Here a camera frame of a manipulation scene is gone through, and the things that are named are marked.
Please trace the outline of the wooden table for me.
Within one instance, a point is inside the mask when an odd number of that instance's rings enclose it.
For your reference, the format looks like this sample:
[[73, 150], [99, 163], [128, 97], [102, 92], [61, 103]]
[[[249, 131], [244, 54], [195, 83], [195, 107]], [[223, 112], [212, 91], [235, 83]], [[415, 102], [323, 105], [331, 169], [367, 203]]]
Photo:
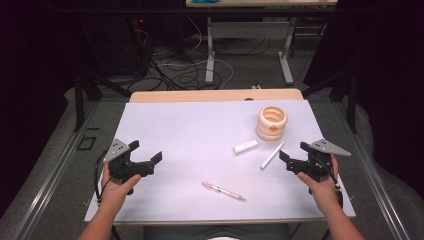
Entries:
[[[305, 101], [298, 89], [262, 89], [262, 90], [202, 90], [202, 91], [157, 91], [157, 92], [136, 92], [130, 97], [131, 104], [147, 103], [260, 103], [268, 101], [271, 103], [301, 103]], [[205, 219], [182, 220], [165, 219], [153, 220], [148, 216], [137, 215], [134, 220], [126, 218], [124, 223], [128, 225], [142, 226], [170, 226], [170, 225], [212, 225], [212, 224], [264, 224], [264, 223], [300, 223], [321, 221], [322, 215], [318, 210], [308, 212], [305, 209], [290, 210], [283, 208], [284, 216], [276, 218], [253, 219], [242, 217], [241, 219], [225, 219], [206, 217]]]

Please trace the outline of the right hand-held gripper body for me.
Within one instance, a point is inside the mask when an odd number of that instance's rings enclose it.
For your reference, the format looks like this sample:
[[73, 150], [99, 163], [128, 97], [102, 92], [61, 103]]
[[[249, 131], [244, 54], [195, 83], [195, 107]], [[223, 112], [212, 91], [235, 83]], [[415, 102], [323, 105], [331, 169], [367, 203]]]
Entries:
[[298, 160], [290, 157], [290, 162], [286, 163], [286, 169], [294, 174], [303, 172], [317, 182], [320, 182], [322, 177], [330, 175], [330, 170], [333, 167], [332, 155], [347, 157], [351, 155], [347, 150], [326, 139], [317, 140], [308, 145], [310, 152], [307, 153], [307, 159]]

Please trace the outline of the black box with red light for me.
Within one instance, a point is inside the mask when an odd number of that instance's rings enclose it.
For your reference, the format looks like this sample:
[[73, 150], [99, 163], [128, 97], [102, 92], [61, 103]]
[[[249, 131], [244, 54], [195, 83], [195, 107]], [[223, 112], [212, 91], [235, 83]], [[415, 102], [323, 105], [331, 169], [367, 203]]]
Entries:
[[81, 23], [104, 75], [147, 74], [149, 36], [135, 18], [91, 17]]

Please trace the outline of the white cylindrical cap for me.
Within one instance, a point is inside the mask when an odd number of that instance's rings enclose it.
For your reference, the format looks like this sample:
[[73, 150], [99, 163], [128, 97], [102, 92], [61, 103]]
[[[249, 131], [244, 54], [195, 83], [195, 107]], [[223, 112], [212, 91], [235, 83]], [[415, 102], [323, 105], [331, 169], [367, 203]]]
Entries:
[[244, 152], [244, 151], [253, 149], [253, 148], [257, 147], [257, 146], [258, 146], [258, 142], [256, 140], [252, 140], [252, 141], [245, 142], [243, 144], [234, 146], [233, 149], [234, 149], [234, 152], [236, 154], [239, 154], [241, 152]]

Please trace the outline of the aluminium floor rail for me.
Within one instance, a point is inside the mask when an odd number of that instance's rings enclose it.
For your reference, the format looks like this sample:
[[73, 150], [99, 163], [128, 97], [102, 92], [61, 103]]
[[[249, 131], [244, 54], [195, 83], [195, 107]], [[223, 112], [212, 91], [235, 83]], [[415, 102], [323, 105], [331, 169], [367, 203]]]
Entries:
[[98, 102], [87, 104], [84, 112], [85, 121], [77, 132], [72, 131], [72, 134], [67, 138], [66, 145], [62, 147], [60, 155], [55, 157], [55, 162], [51, 164], [52, 168], [31, 199], [31, 204], [26, 208], [26, 212], [21, 218], [11, 240], [29, 240], [31, 237], [70, 164], [71, 158], [76, 152], [77, 144], [83, 139], [84, 128], [96, 113], [98, 106]]
[[359, 116], [354, 115], [354, 119], [359, 120], [358, 132], [354, 133], [348, 124], [346, 104], [335, 103], [334, 109], [353, 143], [362, 173], [394, 240], [413, 240], [414, 216], [410, 213], [415, 208], [415, 192], [373, 159], [372, 131], [367, 121], [367, 114], [359, 110]]

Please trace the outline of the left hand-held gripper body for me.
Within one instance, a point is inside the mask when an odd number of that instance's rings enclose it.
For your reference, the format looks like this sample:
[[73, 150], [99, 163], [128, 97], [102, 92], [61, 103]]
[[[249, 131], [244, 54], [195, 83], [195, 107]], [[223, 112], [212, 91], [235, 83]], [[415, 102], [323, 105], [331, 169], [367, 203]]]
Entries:
[[112, 141], [103, 159], [103, 162], [109, 166], [110, 175], [123, 182], [126, 182], [136, 174], [141, 177], [153, 175], [155, 165], [148, 164], [151, 158], [144, 162], [133, 162], [131, 156], [128, 156], [129, 144], [117, 138]]

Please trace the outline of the black metal stand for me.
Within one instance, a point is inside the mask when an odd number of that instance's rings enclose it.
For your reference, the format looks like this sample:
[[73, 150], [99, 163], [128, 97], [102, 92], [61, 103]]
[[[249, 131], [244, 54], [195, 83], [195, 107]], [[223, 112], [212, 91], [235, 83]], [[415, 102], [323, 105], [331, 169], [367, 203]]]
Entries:
[[357, 99], [357, 74], [352, 70], [338, 71], [329, 78], [320, 81], [317, 85], [308, 87], [302, 92], [304, 97], [332, 85], [333, 89], [329, 94], [331, 102], [341, 102], [347, 97], [346, 122], [353, 133], [356, 129], [356, 99]]
[[99, 87], [97, 86], [98, 83], [108, 87], [109, 89], [121, 94], [124, 97], [130, 97], [132, 95], [130, 91], [123, 89], [122, 87], [108, 80], [106, 77], [101, 76], [92, 70], [79, 71], [74, 76], [76, 111], [76, 124], [74, 128], [75, 132], [80, 130], [85, 121], [83, 94], [86, 94], [91, 101], [100, 101], [103, 97]]

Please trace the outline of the person's right hand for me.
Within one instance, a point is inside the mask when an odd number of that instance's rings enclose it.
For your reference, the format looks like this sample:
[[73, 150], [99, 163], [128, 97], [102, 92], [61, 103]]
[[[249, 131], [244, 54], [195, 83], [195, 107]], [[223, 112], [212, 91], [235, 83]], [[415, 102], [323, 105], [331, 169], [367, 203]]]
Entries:
[[320, 182], [313, 180], [303, 172], [297, 174], [297, 177], [310, 188], [318, 209], [326, 219], [329, 219], [330, 215], [343, 211], [336, 193], [335, 181], [338, 179], [338, 162], [334, 155], [331, 156], [331, 162], [333, 167], [330, 175], [324, 177]]

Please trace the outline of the transparent pen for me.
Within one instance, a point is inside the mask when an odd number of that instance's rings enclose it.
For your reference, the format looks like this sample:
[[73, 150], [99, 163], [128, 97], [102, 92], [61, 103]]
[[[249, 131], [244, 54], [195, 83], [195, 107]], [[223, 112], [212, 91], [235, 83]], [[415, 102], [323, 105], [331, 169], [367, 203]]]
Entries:
[[219, 186], [213, 185], [211, 183], [202, 182], [201, 184], [208, 190], [215, 191], [215, 192], [221, 193], [221, 194], [225, 194], [226, 196], [233, 198], [233, 199], [236, 199], [238, 201], [242, 201], [242, 202], [247, 201], [246, 198], [244, 198], [243, 196], [241, 196], [237, 193], [231, 192], [229, 190], [226, 190], [224, 188], [221, 188]]

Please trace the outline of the white metal-legged desk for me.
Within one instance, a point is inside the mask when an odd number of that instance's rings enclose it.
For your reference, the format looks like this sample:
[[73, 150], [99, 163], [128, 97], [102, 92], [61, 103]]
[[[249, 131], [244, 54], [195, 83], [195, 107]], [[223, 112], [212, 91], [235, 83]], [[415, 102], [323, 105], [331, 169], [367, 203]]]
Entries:
[[[319, 10], [322, 6], [335, 7], [338, 0], [213, 0], [211, 3], [193, 3], [186, 0], [186, 6], [204, 8], [206, 10], [229, 10], [257, 7], [259, 10]], [[215, 22], [207, 18], [208, 59], [205, 81], [211, 83], [214, 79], [215, 51], [214, 40], [218, 38], [277, 38], [281, 37], [285, 43], [278, 53], [283, 80], [286, 84], [294, 83], [288, 64], [288, 55], [294, 38], [296, 17], [289, 17], [285, 22]]]

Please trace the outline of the person's left hand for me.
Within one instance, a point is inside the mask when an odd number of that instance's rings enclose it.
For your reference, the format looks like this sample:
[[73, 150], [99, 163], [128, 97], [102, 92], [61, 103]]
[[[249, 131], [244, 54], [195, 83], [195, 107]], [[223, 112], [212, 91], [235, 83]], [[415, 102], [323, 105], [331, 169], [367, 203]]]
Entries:
[[110, 175], [109, 166], [105, 164], [103, 167], [103, 189], [100, 209], [106, 210], [110, 213], [118, 212], [125, 202], [127, 193], [136, 186], [140, 180], [141, 176], [136, 174], [126, 182], [122, 183]]

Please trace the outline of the white pen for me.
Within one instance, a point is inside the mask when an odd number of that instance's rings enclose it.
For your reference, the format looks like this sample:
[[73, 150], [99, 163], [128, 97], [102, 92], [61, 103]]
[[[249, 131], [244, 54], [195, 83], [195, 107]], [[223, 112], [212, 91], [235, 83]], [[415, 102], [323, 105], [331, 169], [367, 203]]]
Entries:
[[280, 149], [285, 145], [285, 141], [281, 141], [270, 153], [270, 155], [266, 158], [266, 160], [261, 164], [260, 169], [264, 170], [271, 160], [275, 157], [275, 155], [280, 151]]

